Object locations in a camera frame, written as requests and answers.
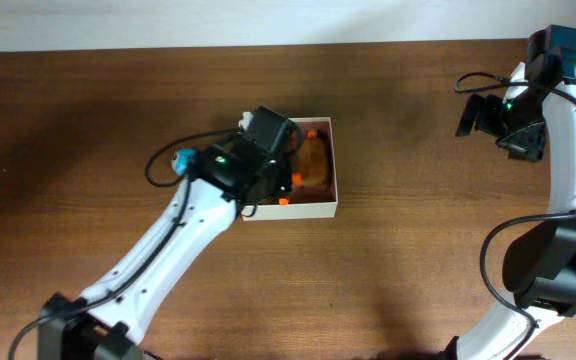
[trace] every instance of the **white wall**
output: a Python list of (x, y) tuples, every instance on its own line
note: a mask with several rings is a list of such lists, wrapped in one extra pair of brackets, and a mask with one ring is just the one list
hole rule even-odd
[(0, 51), (526, 38), (576, 0), (0, 0)]

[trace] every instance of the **cardboard box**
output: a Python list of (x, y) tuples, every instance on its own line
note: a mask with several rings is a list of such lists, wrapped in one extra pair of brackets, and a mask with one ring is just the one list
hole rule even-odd
[[(312, 219), (335, 217), (337, 211), (337, 170), (335, 167), (335, 147), (332, 136), (330, 118), (297, 118), (294, 121), (306, 134), (308, 130), (317, 129), (328, 135), (330, 139), (330, 154), (332, 161), (331, 184), (325, 191), (300, 189), (290, 197), (288, 205), (258, 205), (257, 212), (252, 217), (244, 217), (244, 221)], [(253, 207), (246, 206), (244, 214), (252, 213)]]

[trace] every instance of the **orange toy part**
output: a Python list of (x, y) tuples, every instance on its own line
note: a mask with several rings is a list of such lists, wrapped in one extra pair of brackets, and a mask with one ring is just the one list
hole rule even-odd
[(304, 179), (301, 177), (300, 173), (292, 174), (292, 184), (295, 186), (300, 186)]

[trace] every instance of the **wooden tabletop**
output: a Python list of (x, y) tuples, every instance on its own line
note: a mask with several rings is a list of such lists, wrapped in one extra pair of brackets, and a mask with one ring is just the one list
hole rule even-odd
[[(0, 358), (55, 291), (72, 298), (159, 217), (143, 167), (168, 141), (265, 105), (330, 116), (334, 219), (237, 221), (177, 283), (142, 347), (165, 359), (352, 359), (442, 350), (493, 303), (480, 244), (546, 210), (549, 164), (454, 137), (470, 71), (524, 40), (0, 54)], [(164, 162), (158, 166), (165, 168)], [(489, 253), (501, 284), (511, 240)], [(36, 333), (18, 358), (35, 353)], [(528, 352), (576, 359), (576, 317)]]

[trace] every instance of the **wooden table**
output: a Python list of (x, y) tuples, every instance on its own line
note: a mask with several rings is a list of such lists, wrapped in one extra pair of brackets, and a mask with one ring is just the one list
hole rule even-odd
[[(334, 219), (235, 223), (172, 290), (142, 347), (166, 359), (351, 359), (439, 351), (493, 302), (478, 270), (498, 223), (546, 209), (549, 164), (456, 139), (459, 75), (509, 74), (526, 42), (0, 54), (0, 358), (55, 291), (76, 297), (173, 190), (166, 142), (263, 104), (333, 119)], [(489, 254), (495, 283), (506, 246)], [(32, 358), (36, 334), (19, 349)], [(576, 317), (530, 345), (576, 359)]]

